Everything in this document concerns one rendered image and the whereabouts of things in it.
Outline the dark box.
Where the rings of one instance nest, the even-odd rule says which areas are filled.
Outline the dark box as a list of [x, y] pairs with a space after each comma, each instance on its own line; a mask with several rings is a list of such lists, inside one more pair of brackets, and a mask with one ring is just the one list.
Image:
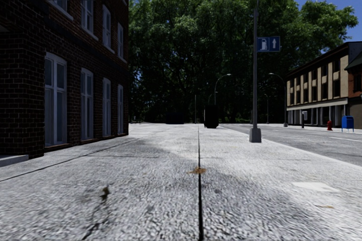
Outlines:
[[168, 106], [166, 109], [165, 123], [168, 125], [184, 124], [184, 109], [182, 106]]

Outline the dark bin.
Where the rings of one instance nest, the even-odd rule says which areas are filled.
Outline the dark bin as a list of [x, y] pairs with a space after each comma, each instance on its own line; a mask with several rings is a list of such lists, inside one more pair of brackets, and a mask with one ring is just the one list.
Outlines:
[[204, 107], [204, 127], [215, 129], [219, 125], [218, 106], [205, 105]]

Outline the trees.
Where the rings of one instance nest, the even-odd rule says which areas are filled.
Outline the trees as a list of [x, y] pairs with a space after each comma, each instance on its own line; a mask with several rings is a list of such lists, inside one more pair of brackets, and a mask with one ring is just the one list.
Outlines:
[[[164, 122], [168, 106], [182, 106], [184, 121], [216, 105], [219, 121], [252, 117], [253, 13], [256, 0], [131, 0], [129, 6], [130, 119]], [[284, 120], [285, 75], [340, 46], [358, 24], [352, 6], [326, 1], [259, 0], [257, 36], [280, 36], [279, 52], [257, 54], [257, 121]]]

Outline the pale concrete building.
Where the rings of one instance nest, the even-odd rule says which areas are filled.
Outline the pale concrete building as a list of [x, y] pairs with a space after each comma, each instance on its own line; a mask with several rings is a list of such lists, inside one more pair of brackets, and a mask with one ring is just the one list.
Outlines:
[[287, 112], [290, 125], [341, 126], [348, 115], [348, 72], [345, 68], [362, 51], [362, 41], [346, 42], [286, 75]]

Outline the red brick building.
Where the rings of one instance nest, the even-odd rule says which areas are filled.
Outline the red brick building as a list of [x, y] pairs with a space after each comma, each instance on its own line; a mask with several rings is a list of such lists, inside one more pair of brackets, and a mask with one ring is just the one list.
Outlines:
[[128, 134], [128, 0], [0, 0], [0, 167]]
[[348, 115], [362, 129], [362, 51], [345, 68], [348, 72]]

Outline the blue letter box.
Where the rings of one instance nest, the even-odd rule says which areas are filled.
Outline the blue letter box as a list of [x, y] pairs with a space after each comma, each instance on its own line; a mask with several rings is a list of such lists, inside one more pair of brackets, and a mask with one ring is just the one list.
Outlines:
[[353, 116], [350, 116], [350, 115], [342, 116], [342, 119], [341, 119], [341, 131], [343, 131], [344, 129], [347, 129], [348, 132], [350, 130], [352, 130], [354, 132], [354, 118], [353, 118]]

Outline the sign on a post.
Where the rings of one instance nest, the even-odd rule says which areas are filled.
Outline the sign on a post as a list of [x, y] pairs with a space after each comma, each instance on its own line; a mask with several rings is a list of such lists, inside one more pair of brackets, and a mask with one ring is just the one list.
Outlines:
[[249, 133], [251, 143], [261, 143], [261, 129], [257, 127], [257, 54], [258, 52], [279, 52], [281, 49], [280, 36], [257, 36], [258, 7], [259, 0], [256, 0], [253, 13], [253, 109], [252, 128]]

